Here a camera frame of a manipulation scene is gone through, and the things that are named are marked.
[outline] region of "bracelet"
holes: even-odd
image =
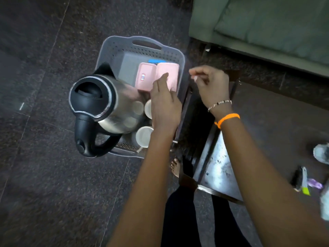
[[[224,103],[226,103],[226,102],[230,102],[230,103],[232,104],[232,100],[222,100],[222,101],[220,101],[220,102],[217,102],[217,103],[213,104],[211,107],[209,107],[209,108],[208,108],[208,112],[210,112],[210,109],[216,107],[217,105],[224,104]]]
[[[228,114],[224,118],[222,118],[220,121],[218,121],[218,123],[215,122],[215,125],[218,126],[218,128],[220,129],[220,126],[224,122],[224,120],[228,120],[228,119],[231,119],[231,118],[234,118],[234,117],[240,118],[240,115],[238,115],[238,114]]]

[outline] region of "sofa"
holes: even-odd
[[[189,35],[329,77],[329,0],[194,0]]]

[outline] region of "gray plastic basket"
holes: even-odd
[[[178,92],[185,66],[184,54],[178,49],[165,46],[148,37],[108,37],[103,42],[95,69],[107,62],[111,66],[117,80],[124,81],[134,87],[139,64],[148,62],[150,59],[165,60],[179,64]],[[126,157],[143,158],[145,151],[137,152],[139,147],[133,138],[133,134],[124,135],[110,153]]]

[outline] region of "person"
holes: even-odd
[[[189,70],[202,102],[220,129],[245,206],[264,246],[329,246],[320,216],[311,214],[296,192],[256,146],[239,117],[231,116],[229,77],[210,66]],[[193,204],[194,191],[180,186],[167,200],[169,150],[180,123],[182,104],[167,87],[168,75],[151,91],[154,131],[149,149],[108,247],[201,246]],[[177,173],[177,161],[173,172]],[[250,246],[223,198],[212,197],[216,246]]]

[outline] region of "orange thread bracelet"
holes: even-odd
[[[224,122],[224,120],[228,120],[228,119],[231,119],[231,118],[234,118],[234,117],[240,118],[240,115],[238,115],[238,114],[228,114],[224,118],[222,118],[220,121],[218,121],[218,123],[215,122],[215,125],[218,126],[218,128],[220,129],[220,125]]]

